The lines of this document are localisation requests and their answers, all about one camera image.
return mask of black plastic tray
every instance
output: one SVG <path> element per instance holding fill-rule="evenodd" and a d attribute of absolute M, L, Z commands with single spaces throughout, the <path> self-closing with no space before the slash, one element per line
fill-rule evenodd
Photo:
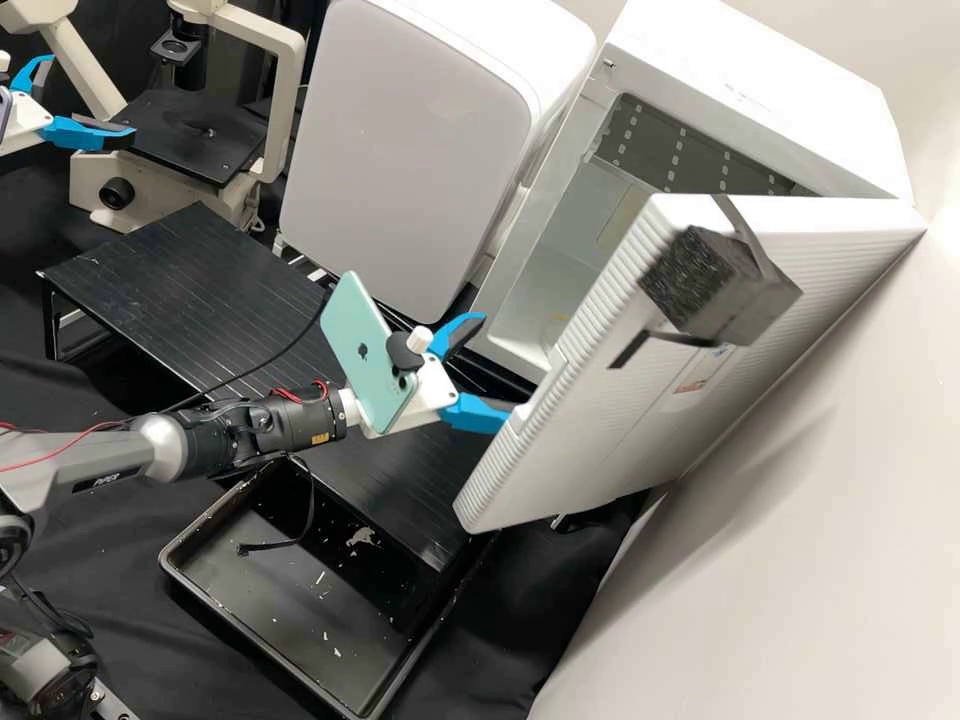
<path fill-rule="evenodd" d="M 449 576 L 318 482 L 301 543 L 238 555 L 239 543 L 298 536 L 308 492 L 299 467 L 273 461 L 174 538 L 160 565 L 338 712 L 376 718 L 439 624 Z"/>

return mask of black cable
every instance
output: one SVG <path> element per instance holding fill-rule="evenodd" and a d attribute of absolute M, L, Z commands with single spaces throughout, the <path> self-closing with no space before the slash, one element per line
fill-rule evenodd
<path fill-rule="evenodd" d="M 54 632 L 71 632 L 87 640 L 93 638 L 93 628 L 90 627 L 86 620 L 66 610 L 59 610 L 53 603 L 47 600 L 46 595 L 42 592 L 27 588 L 14 573 L 8 573 L 7 577 L 17 586 L 21 594 L 21 599 L 28 600 L 30 604 L 36 608 L 37 612 L 52 625 L 51 630 Z"/>
<path fill-rule="evenodd" d="M 317 321 L 320 319 L 321 313 L 323 312 L 323 308 L 325 308 L 325 307 L 327 306 L 327 298 L 328 298 L 328 297 L 329 297 L 329 295 L 324 296 L 324 299 L 321 301 L 320 305 L 317 307 L 317 311 L 316 311 L 316 312 L 313 314 L 313 316 L 310 318 L 309 322 L 307 322 L 307 324 L 304 326 L 303 330 L 301 330 L 299 333 L 297 333 L 297 336 L 296 336 L 295 338 L 293 338 L 293 340 L 291 340 L 290 342 L 288 342 L 283 348 L 281 348 L 279 351 L 277 351 L 276 353 L 274 353 L 273 355 L 271 355 L 269 358 L 267 358 L 266 360 L 264 360 L 262 363 L 259 363 L 259 364 L 257 364 L 257 365 L 254 365 L 252 368 L 250 368 L 249 370 L 246 370 L 245 372 L 240 373 L 239 375 L 234 375 L 234 376 L 232 376 L 232 377 L 229 377 L 229 378 L 227 378 L 226 380 L 224 380 L 223 382 L 217 383 L 216 385 L 214 385 L 214 386 L 211 387 L 211 388 L 207 388 L 206 390 L 201 390 L 201 391 L 198 392 L 198 393 L 194 393 L 193 395 L 191 395 L 190 397 L 186 398 L 185 400 L 181 400 L 180 402 L 174 403 L 174 404 L 171 405 L 170 407 L 164 408 L 164 409 L 161 410 L 160 412 L 161 412 L 161 413 L 174 412 L 174 411 L 176 411 L 176 410 L 179 410 L 180 408 L 186 407 L 187 405 L 192 405 L 193 403 L 197 402 L 198 400 L 203 400 L 205 397 L 207 397 L 208 395 L 210 395 L 210 393 L 216 392 L 216 391 L 219 390 L 220 388 L 226 387 L 227 385 L 229 385 L 229 384 L 232 383 L 232 382 L 236 382 L 237 380 L 241 380 L 241 379 L 247 377 L 247 375 L 252 375 L 252 374 L 255 373 L 257 370 L 262 370 L 263 368 L 265 368 L 265 367 L 266 367 L 267 365 L 269 365 L 270 363 L 276 362 L 277 360 L 279 360 L 280 358 L 282 358 L 284 355 L 286 355 L 288 352 L 290 352 L 290 350 L 293 348 L 293 346 L 296 345 L 298 342 L 300 342 L 300 341 L 303 339 L 303 337 L 304 337 L 308 332 L 310 332 L 310 329 L 317 323 Z"/>
<path fill-rule="evenodd" d="M 316 483 L 313 481 L 313 475 L 310 473 L 310 468 L 307 467 L 306 463 L 296 455 L 286 455 L 285 457 L 295 465 L 298 465 L 300 469 L 304 471 L 304 477 L 310 482 L 310 504 L 307 508 L 307 522 L 303 526 L 303 532 L 293 540 L 281 540 L 280 542 L 274 543 L 240 543 L 237 545 L 237 555 L 241 557 L 246 557 L 252 552 L 276 550 L 278 548 L 296 545 L 307 536 L 307 533 L 309 533 L 313 527 L 314 506 L 316 505 Z"/>

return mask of black foam block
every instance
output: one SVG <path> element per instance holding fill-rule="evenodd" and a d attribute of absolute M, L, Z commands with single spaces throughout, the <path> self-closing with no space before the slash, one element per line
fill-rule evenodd
<path fill-rule="evenodd" d="M 750 345 L 803 295 L 773 267 L 764 276 L 746 243 L 691 226 L 639 283 L 677 330 Z"/>

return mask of black table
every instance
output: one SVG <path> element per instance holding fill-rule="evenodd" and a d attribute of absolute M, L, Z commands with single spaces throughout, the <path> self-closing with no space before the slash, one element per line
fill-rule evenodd
<path fill-rule="evenodd" d="M 197 204 L 41 274 L 47 354 L 59 359 L 61 296 L 197 391 L 268 359 L 327 290 Z M 265 395 L 344 375 L 319 325 L 212 399 Z M 302 454 L 332 492 L 441 572 L 467 540 L 451 507 L 490 438 L 441 424 L 376 441 L 351 433 Z"/>

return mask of smartphone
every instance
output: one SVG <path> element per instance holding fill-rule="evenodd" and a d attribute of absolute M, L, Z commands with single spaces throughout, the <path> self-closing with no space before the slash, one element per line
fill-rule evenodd
<path fill-rule="evenodd" d="M 386 433 L 417 392 L 416 372 L 395 372 L 387 352 L 390 327 L 355 272 L 346 272 L 320 316 L 333 348 L 370 425 Z"/>

